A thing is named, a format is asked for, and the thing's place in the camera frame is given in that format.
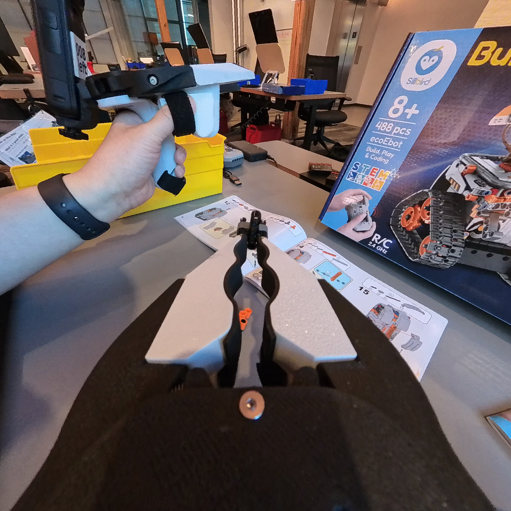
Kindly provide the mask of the blue cover booklet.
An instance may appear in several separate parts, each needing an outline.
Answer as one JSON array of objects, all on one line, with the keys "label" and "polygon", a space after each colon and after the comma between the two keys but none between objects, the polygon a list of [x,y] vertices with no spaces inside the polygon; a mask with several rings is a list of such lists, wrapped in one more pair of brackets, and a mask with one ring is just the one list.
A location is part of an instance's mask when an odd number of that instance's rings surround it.
[{"label": "blue cover booklet", "polygon": [[485,417],[494,430],[510,446],[510,409]]}]

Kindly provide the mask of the grey desk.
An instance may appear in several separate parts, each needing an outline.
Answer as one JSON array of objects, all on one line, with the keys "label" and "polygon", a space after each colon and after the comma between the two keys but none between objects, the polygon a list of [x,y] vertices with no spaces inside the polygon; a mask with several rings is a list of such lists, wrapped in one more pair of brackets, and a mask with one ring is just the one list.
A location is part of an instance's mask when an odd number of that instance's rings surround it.
[{"label": "grey desk", "polygon": [[333,185],[327,184],[327,178],[324,176],[311,175],[308,170],[309,163],[329,163],[332,165],[332,169],[336,171],[341,171],[343,166],[342,162],[316,152],[304,150],[284,141],[268,141],[257,145],[266,150],[276,160],[275,165],[279,169],[327,192],[331,191]]},{"label": "grey desk", "polygon": [[321,188],[265,162],[236,175],[242,185],[224,180],[220,195],[112,222],[16,289],[1,371],[1,510],[44,463],[105,350],[213,253],[174,217],[230,195],[298,221],[307,236],[448,320],[421,384],[466,469],[496,508],[510,510],[510,448],[485,419],[510,407],[510,327],[326,228]]}]

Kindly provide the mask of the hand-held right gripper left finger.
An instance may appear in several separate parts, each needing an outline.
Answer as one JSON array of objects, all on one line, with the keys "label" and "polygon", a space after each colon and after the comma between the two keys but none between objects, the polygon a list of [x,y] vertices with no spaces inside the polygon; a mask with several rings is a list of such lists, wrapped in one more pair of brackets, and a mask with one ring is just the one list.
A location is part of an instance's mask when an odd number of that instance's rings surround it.
[{"label": "hand-held right gripper left finger", "polygon": [[233,305],[224,290],[224,278],[235,263],[233,249],[240,236],[191,271],[185,278],[145,360],[200,367],[209,374],[225,364],[222,340],[233,321]]}]

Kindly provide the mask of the black toy connector piece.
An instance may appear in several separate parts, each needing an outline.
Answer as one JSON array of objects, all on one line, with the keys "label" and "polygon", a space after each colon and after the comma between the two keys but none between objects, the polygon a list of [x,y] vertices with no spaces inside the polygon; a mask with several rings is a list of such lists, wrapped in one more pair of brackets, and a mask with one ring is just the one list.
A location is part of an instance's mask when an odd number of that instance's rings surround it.
[{"label": "black toy connector piece", "polygon": [[250,221],[247,221],[246,218],[241,218],[238,224],[237,234],[245,234],[247,236],[247,248],[249,250],[255,250],[258,246],[258,239],[261,237],[268,237],[266,221],[262,220],[260,211],[253,210]]}]

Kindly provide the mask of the red bag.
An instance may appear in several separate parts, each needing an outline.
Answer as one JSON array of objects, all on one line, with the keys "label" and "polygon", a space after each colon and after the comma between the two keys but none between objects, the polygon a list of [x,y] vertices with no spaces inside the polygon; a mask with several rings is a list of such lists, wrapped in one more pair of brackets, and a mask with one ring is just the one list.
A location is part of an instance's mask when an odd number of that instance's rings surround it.
[{"label": "red bag", "polygon": [[282,137],[282,126],[271,122],[265,125],[250,124],[246,127],[245,140],[252,144],[260,144],[269,141],[278,141]]}]

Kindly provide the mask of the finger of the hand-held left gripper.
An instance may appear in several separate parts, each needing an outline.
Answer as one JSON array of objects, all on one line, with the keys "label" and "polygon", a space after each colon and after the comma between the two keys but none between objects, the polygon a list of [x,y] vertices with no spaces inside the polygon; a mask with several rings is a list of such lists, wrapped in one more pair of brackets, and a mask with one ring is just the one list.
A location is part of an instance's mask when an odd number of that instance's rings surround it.
[{"label": "finger of the hand-held left gripper", "polygon": [[196,86],[193,93],[220,94],[220,85],[254,79],[254,72],[233,63],[191,65]]}]

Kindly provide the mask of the black office chair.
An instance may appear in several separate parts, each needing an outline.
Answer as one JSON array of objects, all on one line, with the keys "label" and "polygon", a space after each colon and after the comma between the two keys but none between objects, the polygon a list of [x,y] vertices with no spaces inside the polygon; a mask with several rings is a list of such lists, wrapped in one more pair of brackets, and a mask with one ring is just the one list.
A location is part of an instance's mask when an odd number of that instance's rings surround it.
[{"label": "black office chair", "polygon": [[[334,92],[337,88],[337,71],[339,56],[317,56],[307,54],[305,63],[305,77],[315,80],[327,80],[327,91]],[[334,109],[335,99],[316,103],[301,102],[298,117],[306,121],[306,131],[303,137],[293,141],[303,140],[302,148],[310,150],[311,145],[320,144],[327,152],[330,151],[327,143],[336,144],[324,135],[327,126],[334,126],[347,120],[347,115],[341,110],[346,99],[340,98],[339,106]]]}]

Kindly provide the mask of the yellow plastic bin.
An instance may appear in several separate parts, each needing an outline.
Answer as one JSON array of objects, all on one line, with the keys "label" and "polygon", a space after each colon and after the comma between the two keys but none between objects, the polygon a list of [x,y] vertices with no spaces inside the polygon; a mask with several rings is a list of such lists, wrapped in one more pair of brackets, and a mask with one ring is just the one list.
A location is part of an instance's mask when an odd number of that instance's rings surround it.
[{"label": "yellow plastic bin", "polygon": [[[57,174],[78,171],[98,149],[110,127],[111,123],[102,123],[92,130],[86,130],[87,141],[62,137],[57,127],[31,129],[29,134],[36,163],[21,164],[10,169],[16,188],[36,186]],[[224,141],[225,137],[219,133],[212,138],[194,135],[177,137],[176,142],[187,151],[184,163],[187,182],[183,190],[175,196],[157,188],[150,200],[122,217],[220,193],[223,187]]]}]

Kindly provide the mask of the blue plastic bin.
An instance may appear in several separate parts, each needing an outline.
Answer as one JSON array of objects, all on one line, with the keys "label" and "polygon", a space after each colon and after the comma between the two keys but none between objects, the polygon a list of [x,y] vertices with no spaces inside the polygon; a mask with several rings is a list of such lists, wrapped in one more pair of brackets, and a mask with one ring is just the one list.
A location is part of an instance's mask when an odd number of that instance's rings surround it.
[{"label": "blue plastic bin", "polygon": [[296,88],[294,95],[318,95],[327,90],[328,80],[291,79],[290,86]]}]

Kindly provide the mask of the wooden top desk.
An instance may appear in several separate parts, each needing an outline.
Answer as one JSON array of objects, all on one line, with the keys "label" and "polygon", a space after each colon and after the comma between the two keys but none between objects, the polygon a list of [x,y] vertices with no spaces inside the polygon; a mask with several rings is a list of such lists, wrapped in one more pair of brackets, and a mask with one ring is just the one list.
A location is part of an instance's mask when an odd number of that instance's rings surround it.
[{"label": "wooden top desk", "polygon": [[306,124],[303,148],[310,149],[314,132],[316,111],[320,105],[340,99],[339,107],[344,101],[351,101],[346,93],[325,91],[323,94],[277,94],[266,92],[259,88],[241,87],[239,91],[233,92],[233,104],[241,109],[241,120],[246,122],[248,110],[253,106],[267,106],[279,112],[284,112],[282,136],[292,141],[297,137],[298,131],[298,104],[310,107],[311,118]]}]

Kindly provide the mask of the robot kit box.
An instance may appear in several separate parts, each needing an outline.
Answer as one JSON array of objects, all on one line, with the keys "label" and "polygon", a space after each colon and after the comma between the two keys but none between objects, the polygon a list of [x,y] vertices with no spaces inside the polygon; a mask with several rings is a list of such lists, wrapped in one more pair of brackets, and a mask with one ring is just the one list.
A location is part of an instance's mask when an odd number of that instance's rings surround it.
[{"label": "robot kit box", "polygon": [[510,27],[412,34],[324,225],[510,323]]}]

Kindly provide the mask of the black power adapter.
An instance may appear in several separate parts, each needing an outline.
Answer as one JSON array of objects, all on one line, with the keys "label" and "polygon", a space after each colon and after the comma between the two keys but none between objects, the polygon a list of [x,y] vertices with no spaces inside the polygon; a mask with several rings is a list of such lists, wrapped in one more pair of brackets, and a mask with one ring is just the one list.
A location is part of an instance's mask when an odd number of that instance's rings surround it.
[{"label": "black power adapter", "polygon": [[268,152],[265,149],[247,141],[227,141],[226,144],[233,149],[240,150],[248,162],[265,161],[268,158]]}]

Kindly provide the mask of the laminated instruction sheet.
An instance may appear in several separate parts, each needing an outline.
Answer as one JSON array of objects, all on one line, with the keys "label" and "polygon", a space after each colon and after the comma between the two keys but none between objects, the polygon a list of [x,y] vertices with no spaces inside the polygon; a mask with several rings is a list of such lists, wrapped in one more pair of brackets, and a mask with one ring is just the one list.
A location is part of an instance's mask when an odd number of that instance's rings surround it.
[{"label": "laminated instruction sheet", "polygon": [[56,126],[56,119],[47,112],[39,111],[7,134],[1,136],[1,162],[14,167],[36,162],[29,135],[30,129]]}]

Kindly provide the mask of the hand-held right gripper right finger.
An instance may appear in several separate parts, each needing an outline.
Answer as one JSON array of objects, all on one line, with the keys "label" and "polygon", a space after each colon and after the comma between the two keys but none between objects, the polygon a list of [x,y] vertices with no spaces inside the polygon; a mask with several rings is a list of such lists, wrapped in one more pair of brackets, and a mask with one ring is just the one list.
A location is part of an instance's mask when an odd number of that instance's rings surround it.
[{"label": "hand-held right gripper right finger", "polygon": [[324,277],[339,268],[313,247],[288,254],[267,238],[258,238],[261,285],[266,304],[258,374],[286,379],[288,374],[319,363],[353,360],[356,351],[325,291],[342,296]]}]

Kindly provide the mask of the black wristband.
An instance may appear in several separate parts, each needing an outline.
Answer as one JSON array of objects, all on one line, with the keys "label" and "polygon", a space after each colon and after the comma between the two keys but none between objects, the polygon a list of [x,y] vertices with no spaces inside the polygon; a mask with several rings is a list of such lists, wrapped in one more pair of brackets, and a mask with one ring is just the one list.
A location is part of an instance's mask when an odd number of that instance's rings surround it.
[{"label": "black wristband", "polygon": [[80,205],[58,174],[38,183],[38,191],[50,210],[83,240],[94,239],[110,229]]}]

